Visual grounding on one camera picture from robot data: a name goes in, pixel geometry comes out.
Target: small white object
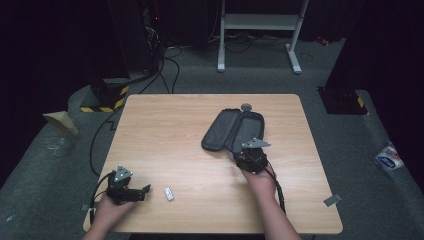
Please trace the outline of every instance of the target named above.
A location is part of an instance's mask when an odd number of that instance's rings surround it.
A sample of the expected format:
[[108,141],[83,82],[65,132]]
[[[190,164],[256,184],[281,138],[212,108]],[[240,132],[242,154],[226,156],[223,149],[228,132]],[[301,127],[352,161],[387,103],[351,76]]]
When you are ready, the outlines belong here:
[[12,220],[13,220],[13,218],[15,218],[15,214],[13,214],[12,216],[8,217],[8,218],[6,219],[6,222],[12,221]]
[[174,195],[172,195],[171,189],[169,187],[165,188],[165,194],[166,194],[166,197],[168,198],[168,201],[171,201],[172,199],[174,199]]
[[405,165],[391,141],[388,141],[387,146],[374,158],[374,162],[388,173]]

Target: white battery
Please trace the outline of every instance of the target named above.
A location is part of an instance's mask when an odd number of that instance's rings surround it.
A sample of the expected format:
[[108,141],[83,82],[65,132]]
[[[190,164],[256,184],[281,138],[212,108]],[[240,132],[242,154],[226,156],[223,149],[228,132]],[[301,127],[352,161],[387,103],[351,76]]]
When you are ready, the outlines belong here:
[[174,195],[172,195],[171,189],[169,187],[165,188],[165,194],[166,194],[166,197],[168,198],[168,201],[171,201],[172,199],[174,199]]

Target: gray carpet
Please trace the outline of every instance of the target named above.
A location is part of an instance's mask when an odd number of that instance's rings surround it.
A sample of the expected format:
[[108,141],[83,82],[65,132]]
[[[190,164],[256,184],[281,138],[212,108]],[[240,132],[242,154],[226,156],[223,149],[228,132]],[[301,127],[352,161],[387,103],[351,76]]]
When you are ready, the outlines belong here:
[[[369,115],[328,115],[325,112],[317,87],[325,85],[343,42],[324,47],[300,41],[296,53],[303,70],[301,75],[293,74],[284,46],[278,44],[281,42],[255,41],[241,53],[227,51],[225,73],[216,72],[216,47],[210,50],[182,48],[180,54],[179,48],[168,50],[166,56],[172,57],[180,67],[174,93],[299,95],[331,190],[343,197],[337,204],[343,232],[318,235],[316,239],[424,239],[424,197],[407,167],[389,177],[372,162],[389,139],[368,93],[358,91]],[[228,44],[227,47],[239,51],[246,45]],[[171,89],[177,67],[168,60],[164,63],[162,75]],[[131,85],[129,94],[138,93],[150,80]],[[65,240],[80,239],[84,235],[85,213],[80,207],[89,202],[98,180],[90,170],[90,145],[99,126],[110,115],[79,111],[87,91],[88,86],[77,91],[69,99],[69,109],[63,109],[80,129],[70,152],[55,156],[54,151],[48,149],[49,142],[58,134],[46,124],[1,189],[0,239]],[[144,94],[158,93],[167,93],[161,77],[144,91]],[[120,113],[111,120],[118,123],[119,117]],[[110,125],[101,128],[94,144],[93,164],[98,172],[114,135]],[[128,234],[112,233],[108,239],[128,237]],[[222,239],[223,236],[203,238]],[[302,235],[302,238],[311,239],[311,236]]]

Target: cord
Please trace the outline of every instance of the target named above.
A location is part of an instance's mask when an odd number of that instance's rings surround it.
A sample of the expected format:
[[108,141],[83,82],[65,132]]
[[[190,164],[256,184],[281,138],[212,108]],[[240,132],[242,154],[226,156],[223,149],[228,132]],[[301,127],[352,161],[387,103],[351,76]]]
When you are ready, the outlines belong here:
[[244,36],[246,37],[246,40],[245,41],[242,42],[242,41],[240,41],[239,39],[236,38],[236,40],[238,42],[236,42],[235,44],[246,44],[247,43],[248,45],[247,45],[246,48],[244,48],[243,50],[240,50],[240,51],[235,51],[235,50],[231,50],[230,48],[228,48],[227,46],[225,46],[225,49],[228,50],[229,52],[232,52],[232,53],[242,53],[242,52],[247,51],[250,48],[250,46],[252,45],[252,41],[249,39],[249,37],[247,36],[247,34],[244,34]]
[[171,50],[171,49],[178,49],[178,50],[180,50],[177,54],[175,54],[175,55],[172,55],[172,56],[170,56],[170,57],[166,57],[166,58],[174,58],[174,57],[177,57],[178,55],[180,55],[182,52],[183,52],[183,49],[182,49],[183,47],[181,47],[181,46],[177,46],[177,47],[168,47],[167,49],[166,49],[166,51],[167,50]]
[[162,82],[165,85],[166,91],[168,92],[168,94],[171,94],[171,92],[169,91],[168,85],[166,84],[165,77],[162,75],[162,73],[160,74],[160,77],[162,78]]
[[219,15],[219,0],[216,0],[216,15],[215,15],[215,22],[213,24],[213,29],[211,34],[208,37],[208,41],[209,39],[211,39],[211,37],[213,36],[213,33],[215,32],[215,28],[216,28],[216,24],[218,22],[218,15]]
[[248,156],[250,158],[250,160],[252,160],[254,163],[256,163],[256,165],[258,165],[259,167],[261,167],[263,170],[265,170],[265,172],[268,173],[268,175],[272,178],[272,180],[274,181],[275,184],[275,188],[277,189],[277,193],[278,193],[278,201],[280,202],[280,207],[283,210],[284,213],[286,213],[286,206],[284,204],[284,195],[283,195],[283,190],[281,188],[280,183],[277,181],[277,177],[276,174],[274,172],[274,168],[272,167],[271,163],[268,162],[268,165],[271,167],[271,170],[274,174],[272,174],[268,169],[266,169],[266,166],[262,166],[261,164],[259,164],[257,162],[257,160],[253,159],[251,156]]
[[100,185],[102,184],[102,182],[108,178],[109,176],[111,176],[112,174],[115,174],[115,171],[112,171],[108,174],[106,174],[96,185],[96,187],[94,188],[93,194],[91,195],[91,201],[90,201],[90,224],[93,224],[94,221],[94,200],[96,199],[96,192],[99,189]]
[[174,83],[172,84],[172,89],[171,89],[171,93],[174,94],[175,84],[177,83],[178,76],[180,75],[180,65],[178,65],[178,63],[176,61],[169,59],[169,58],[164,58],[164,60],[171,61],[177,66],[177,75],[175,75]]
[[156,72],[151,72],[149,75],[146,76],[142,76],[133,80],[130,80],[128,82],[124,82],[124,83],[108,83],[108,86],[110,87],[127,87],[130,85],[133,85],[135,83],[139,83],[139,82],[143,82],[149,78],[151,78]]
[[116,131],[115,121],[106,121],[106,123],[110,123],[109,131]]
[[98,196],[100,196],[100,194],[105,193],[105,192],[106,192],[106,190],[99,192],[99,194],[97,194],[97,195],[94,197],[94,200],[96,200],[96,199],[97,199],[97,197],[98,197]]
[[[270,40],[271,42],[269,42],[269,43],[257,43],[257,42],[255,42],[255,41],[260,41],[260,40]],[[255,46],[274,47],[274,46],[278,46],[278,45],[286,43],[289,40],[289,38],[281,38],[281,40],[282,40],[281,42],[278,42],[278,40],[280,40],[280,38],[275,38],[275,39],[272,39],[272,38],[268,38],[268,39],[267,38],[255,38],[255,39],[252,40],[252,42],[254,42],[253,45],[255,45]]]
[[156,81],[156,79],[161,75],[162,70],[163,70],[163,66],[164,66],[164,62],[162,61],[162,66],[159,70],[159,72],[156,74],[156,76],[152,79],[152,81],[150,81],[143,89],[141,89],[141,91],[138,92],[138,94],[142,94],[154,81]]
[[115,114],[116,113],[118,113],[122,108],[123,108],[123,106],[124,105],[121,105],[120,107],[119,107],[119,109],[118,110],[116,110],[115,112],[113,112],[109,117],[107,117],[106,118],[106,120],[104,120],[103,121],[103,123],[97,128],[97,131],[96,131],[96,133],[94,134],[94,137],[93,137],[93,139],[91,140],[91,146],[90,146],[90,157],[89,157],[89,161],[90,161],[90,168],[91,168],[91,171],[96,175],[96,176],[98,176],[98,177],[100,177],[100,173],[98,173],[95,169],[94,169],[94,166],[93,166],[93,148],[94,148],[94,142],[95,142],[95,140],[96,140],[96,137],[97,137],[97,134],[99,134],[99,132],[100,132],[100,129],[103,127],[103,125],[105,125],[106,123],[114,123],[113,121],[109,121],[113,116],[115,116]]

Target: hand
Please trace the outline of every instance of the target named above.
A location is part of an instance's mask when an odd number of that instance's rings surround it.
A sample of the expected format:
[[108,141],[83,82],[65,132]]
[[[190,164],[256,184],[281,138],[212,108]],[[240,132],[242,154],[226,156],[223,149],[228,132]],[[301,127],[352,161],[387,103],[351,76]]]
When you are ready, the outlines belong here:
[[[275,178],[277,177],[270,166],[267,166],[266,169],[271,174],[274,174]],[[241,170],[241,172],[249,183],[250,190],[255,195],[256,199],[275,200],[275,182],[265,170],[258,174],[253,174],[244,170]]]
[[103,194],[93,224],[83,239],[104,239],[106,234],[136,205],[136,202],[116,205],[112,199]]

